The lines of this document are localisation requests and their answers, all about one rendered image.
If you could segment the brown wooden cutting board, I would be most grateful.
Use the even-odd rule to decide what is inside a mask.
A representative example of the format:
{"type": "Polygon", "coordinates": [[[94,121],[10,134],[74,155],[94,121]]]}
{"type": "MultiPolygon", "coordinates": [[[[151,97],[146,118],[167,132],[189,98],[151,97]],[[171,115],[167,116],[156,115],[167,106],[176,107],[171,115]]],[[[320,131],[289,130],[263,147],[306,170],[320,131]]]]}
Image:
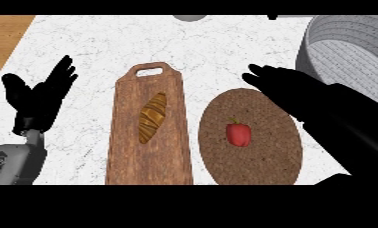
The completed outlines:
{"type": "Polygon", "coordinates": [[[182,74],[164,62],[134,65],[115,83],[105,183],[193,183],[182,74]]]}

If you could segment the red bell pepper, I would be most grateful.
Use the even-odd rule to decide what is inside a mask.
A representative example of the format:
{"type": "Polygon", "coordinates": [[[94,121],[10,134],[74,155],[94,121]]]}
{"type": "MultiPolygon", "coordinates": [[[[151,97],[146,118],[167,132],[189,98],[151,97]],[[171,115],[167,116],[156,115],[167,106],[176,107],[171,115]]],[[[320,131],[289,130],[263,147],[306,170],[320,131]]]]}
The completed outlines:
{"type": "Polygon", "coordinates": [[[236,147],[247,147],[251,143],[251,128],[242,124],[235,118],[232,123],[226,125],[227,142],[236,147]]]}

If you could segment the pale wooden surface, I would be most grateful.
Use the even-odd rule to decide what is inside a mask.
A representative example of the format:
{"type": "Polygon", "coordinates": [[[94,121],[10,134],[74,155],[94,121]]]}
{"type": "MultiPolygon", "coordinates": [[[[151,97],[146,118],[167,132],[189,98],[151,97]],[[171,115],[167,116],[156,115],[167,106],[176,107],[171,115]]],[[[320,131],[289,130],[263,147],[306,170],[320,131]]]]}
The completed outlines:
{"type": "Polygon", "coordinates": [[[7,62],[34,18],[34,15],[0,15],[0,68],[7,62]]]}

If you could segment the grey woven basket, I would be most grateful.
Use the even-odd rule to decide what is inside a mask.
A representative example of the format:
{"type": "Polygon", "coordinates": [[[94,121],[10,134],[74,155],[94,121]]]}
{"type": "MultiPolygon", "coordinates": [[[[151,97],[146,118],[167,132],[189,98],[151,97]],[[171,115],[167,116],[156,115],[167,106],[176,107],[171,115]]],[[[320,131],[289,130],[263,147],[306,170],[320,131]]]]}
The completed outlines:
{"type": "Polygon", "coordinates": [[[378,102],[378,15],[317,15],[306,28],[295,70],[378,102]]]}

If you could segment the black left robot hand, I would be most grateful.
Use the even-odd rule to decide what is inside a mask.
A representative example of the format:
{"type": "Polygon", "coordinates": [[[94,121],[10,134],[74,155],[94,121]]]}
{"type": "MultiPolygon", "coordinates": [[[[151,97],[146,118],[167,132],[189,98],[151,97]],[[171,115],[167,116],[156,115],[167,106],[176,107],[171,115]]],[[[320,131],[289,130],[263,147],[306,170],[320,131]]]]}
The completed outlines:
{"type": "Polygon", "coordinates": [[[1,76],[6,100],[16,110],[12,130],[16,135],[22,136],[31,129],[44,133],[52,128],[62,100],[77,78],[72,58],[68,55],[58,62],[46,81],[34,87],[25,84],[16,74],[7,73],[1,76]]]}

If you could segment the brown oval placemat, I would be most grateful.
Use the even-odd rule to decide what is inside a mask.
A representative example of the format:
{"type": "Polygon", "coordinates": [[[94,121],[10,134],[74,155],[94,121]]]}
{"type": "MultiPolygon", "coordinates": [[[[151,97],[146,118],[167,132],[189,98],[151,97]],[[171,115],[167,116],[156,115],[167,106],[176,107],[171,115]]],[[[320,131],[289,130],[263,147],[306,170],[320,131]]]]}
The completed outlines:
{"type": "Polygon", "coordinates": [[[210,102],[198,131],[207,170],[220,185],[292,185],[303,147],[288,113],[264,94],[232,89],[210,102]]]}

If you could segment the grey rounded object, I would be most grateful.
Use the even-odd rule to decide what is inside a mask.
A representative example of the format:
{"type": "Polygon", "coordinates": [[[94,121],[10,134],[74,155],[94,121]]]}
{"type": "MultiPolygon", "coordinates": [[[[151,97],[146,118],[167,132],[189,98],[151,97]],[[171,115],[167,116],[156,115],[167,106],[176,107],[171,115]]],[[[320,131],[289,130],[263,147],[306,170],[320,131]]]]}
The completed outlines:
{"type": "Polygon", "coordinates": [[[207,15],[173,15],[183,22],[195,22],[205,18],[207,15]]]}

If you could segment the brown bread loaf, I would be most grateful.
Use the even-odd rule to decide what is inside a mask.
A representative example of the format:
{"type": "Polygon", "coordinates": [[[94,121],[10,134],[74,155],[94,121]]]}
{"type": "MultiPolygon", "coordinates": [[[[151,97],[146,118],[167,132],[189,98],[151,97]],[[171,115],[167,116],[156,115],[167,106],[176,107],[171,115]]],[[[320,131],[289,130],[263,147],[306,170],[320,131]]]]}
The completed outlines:
{"type": "Polygon", "coordinates": [[[142,107],[139,114],[139,141],[146,144],[165,120],[167,96],[159,92],[142,107]]]}

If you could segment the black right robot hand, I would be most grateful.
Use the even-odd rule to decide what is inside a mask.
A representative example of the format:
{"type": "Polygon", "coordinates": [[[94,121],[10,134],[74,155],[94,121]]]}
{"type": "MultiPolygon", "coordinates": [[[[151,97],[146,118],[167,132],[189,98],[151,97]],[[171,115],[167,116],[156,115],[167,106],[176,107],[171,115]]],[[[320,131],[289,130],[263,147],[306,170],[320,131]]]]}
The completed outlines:
{"type": "Polygon", "coordinates": [[[378,102],[343,84],[326,85],[306,73],[248,65],[244,81],[303,123],[303,128],[348,175],[320,185],[378,186],[378,102]]]}

